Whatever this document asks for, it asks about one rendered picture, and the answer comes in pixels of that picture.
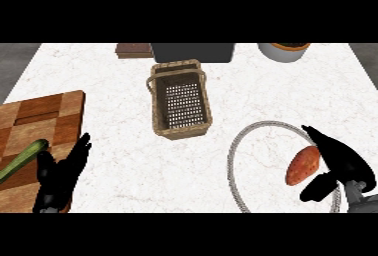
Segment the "green cucumber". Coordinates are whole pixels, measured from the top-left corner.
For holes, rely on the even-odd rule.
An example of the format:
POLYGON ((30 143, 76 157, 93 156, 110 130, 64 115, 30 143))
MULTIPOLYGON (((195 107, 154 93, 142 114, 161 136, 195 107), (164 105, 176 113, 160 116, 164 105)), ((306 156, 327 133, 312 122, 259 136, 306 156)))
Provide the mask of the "green cucumber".
POLYGON ((36 140, 23 152, 17 155, 8 166, 0 170, 0 184, 9 179, 17 171, 37 158, 42 151, 49 148, 49 141, 46 139, 36 140))

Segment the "grey pot with orange rim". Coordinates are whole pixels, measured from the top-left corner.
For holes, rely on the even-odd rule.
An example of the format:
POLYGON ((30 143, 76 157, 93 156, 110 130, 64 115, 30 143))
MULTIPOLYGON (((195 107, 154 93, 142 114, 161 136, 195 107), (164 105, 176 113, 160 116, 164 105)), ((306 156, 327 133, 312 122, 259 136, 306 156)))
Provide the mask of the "grey pot with orange rim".
POLYGON ((303 57, 310 44, 303 43, 300 46, 293 47, 279 43, 259 43, 257 46, 269 59, 281 63, 291 63, 303 57))

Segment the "orange sweet potato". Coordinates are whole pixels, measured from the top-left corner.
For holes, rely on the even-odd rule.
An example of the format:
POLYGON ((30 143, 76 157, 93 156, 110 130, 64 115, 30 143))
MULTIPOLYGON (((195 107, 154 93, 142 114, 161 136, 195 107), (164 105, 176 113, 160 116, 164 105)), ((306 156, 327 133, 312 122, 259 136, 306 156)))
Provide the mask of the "orange sweet potato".
POLYGON ((287 170, 285 182, 290 186, 302 183, 319 169, 321 152, 307 146, 296 155, 287 170))

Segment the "checkered wooden cutting board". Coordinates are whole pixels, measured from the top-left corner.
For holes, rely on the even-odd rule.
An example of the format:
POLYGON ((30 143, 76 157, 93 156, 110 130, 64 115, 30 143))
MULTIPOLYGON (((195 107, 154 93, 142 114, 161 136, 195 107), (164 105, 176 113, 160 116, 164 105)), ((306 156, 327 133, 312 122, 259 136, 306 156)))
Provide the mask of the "checkered wooden cutting board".
MULTIPOLYGON (((37 139, 49 141, 56 161, 67 158, 82 134, 85 99, 79 90, 0 105, 0 170, 37 139)), ((0 183, 0 213, 31 212, 39 188, 33 160, 0 183)))

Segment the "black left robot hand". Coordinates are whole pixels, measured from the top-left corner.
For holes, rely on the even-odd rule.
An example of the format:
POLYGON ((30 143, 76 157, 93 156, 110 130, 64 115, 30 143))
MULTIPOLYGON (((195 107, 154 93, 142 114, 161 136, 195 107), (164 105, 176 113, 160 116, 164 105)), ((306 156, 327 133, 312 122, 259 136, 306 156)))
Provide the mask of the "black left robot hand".
POLYGON ((65 159, 55 162, 48 151, 37 155, 37 180, 40 189, 33 207, 34 213, 59 213, 68 206, 79 177, 87 164, 92 148, 90 135, 79 139, 65 159))

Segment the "brown wooden block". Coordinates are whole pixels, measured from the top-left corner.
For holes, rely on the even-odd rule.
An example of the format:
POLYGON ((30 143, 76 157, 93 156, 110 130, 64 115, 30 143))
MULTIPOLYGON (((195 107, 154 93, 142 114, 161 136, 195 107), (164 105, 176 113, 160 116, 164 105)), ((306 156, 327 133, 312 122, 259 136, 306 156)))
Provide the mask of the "brown wooden block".
POLYGON ((148 43, 118 43, 116 53, 120 58, 152 58, 152 49, 148 43))

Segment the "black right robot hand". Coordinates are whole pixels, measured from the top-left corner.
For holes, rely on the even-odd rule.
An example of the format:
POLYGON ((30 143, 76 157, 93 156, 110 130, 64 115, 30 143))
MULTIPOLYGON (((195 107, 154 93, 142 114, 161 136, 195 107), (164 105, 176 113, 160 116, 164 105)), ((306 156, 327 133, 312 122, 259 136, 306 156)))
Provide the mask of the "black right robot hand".
POLYGON ((302 128, 316 144, 330 172, 315 177, 300 194, 300 200, 321 202, 337 189, 337 182, 343 184, 349 181, 364 182, 367 186, 362 192, 372 191, 377 187, 375 173, 358 152, 312 126, 302 128))

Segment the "brown wicker basket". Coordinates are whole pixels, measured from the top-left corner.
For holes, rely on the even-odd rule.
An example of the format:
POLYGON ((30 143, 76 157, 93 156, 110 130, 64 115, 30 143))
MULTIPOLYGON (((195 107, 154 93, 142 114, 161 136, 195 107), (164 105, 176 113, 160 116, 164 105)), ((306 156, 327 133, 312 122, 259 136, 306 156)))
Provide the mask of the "brown wicker basket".
POLYGON ((207 74, 197 59, 155 64, 147 87, 152 96, 152 128, 179 140, 203 136, 213 124, 207 74))

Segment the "dark grey appliance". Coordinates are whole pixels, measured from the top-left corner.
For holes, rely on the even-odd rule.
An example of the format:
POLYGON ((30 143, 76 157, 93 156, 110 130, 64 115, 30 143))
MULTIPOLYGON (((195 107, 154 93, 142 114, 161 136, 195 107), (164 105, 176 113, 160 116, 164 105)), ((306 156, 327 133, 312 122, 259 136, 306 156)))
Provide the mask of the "dark grey appliance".
POLYGON ((154 58, 158 63, 197 59, 201 63, 229 63, 234 43, 152 43, 154 58))

